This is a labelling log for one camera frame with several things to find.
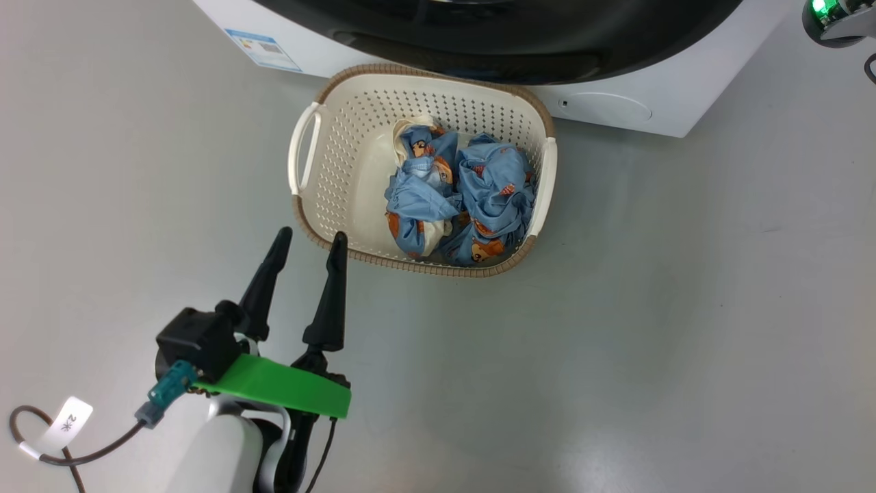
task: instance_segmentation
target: laundry basket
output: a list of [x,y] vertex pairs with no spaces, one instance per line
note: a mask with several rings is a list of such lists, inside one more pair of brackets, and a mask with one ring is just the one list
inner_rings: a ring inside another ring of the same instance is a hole
[[[455,267],[414,261],[396,245],[386,223],[384,190],[397,167],[392,128],[401,118],[428,114],[445,130],[487,132],[520,147],[538,177],[526,237],[498,265]],[[307,135],[309,151],[300,170]],[[548,214],[556,174],[554,124],[526,89],[467,82],[397,65],[363,65],[333,77],[301,115],[289,145],[289,186],[295,217],[325,248],[338,231],[350,257],[413,272],[487,277],[516,266],[532,250]]]

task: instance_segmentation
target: white washing machine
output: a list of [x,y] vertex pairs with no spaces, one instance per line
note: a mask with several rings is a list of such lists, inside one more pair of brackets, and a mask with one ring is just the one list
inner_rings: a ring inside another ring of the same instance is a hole
[[529,86],[557,118],[684,137],[795,0],[194,0],[258,65],[394,61]]

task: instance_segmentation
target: teal connector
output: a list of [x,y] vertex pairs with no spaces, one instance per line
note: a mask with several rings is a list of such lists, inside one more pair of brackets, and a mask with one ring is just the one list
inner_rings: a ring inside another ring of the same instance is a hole
[[198,380],[198,372],[188,361],[177,361],[149,391],[149,402],[140,406],[134,417],[150,430],[164,417],[165,411]]

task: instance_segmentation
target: blue fabric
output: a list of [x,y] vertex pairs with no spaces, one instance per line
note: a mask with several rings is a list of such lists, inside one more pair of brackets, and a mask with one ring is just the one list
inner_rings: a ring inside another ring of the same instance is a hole
[[449,220],[459,215],[463,206],[462,198],[453,191],[459,135],[415,125],[400,138],[408,159],[390,177],[384,192],[386,217],[399,248],[419,259],[427,244],[423,222]]
[[526,156],[481,133],[459,150],[456,161],[456,186],[467,214],[457,219],[459,231],[441,246],[445,260],[473,265],[509,254],[526,235],[533,215],[533,169]]
[[422,222],[451,220],[453,232],[437,250],[440,260],[466,266],[509,254],[533,213],[533,169],[526,156],[485,133],[458,151],[456,132],[416,125],[400,137],[409,159],[385,192],[399,248],[421,258]]

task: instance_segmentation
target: washing machine door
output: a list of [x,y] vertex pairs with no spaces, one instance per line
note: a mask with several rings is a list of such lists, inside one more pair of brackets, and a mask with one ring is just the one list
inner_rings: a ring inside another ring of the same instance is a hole
[[632,72],[711,32],[741,0],[255,0],[344,45],[489,82]]

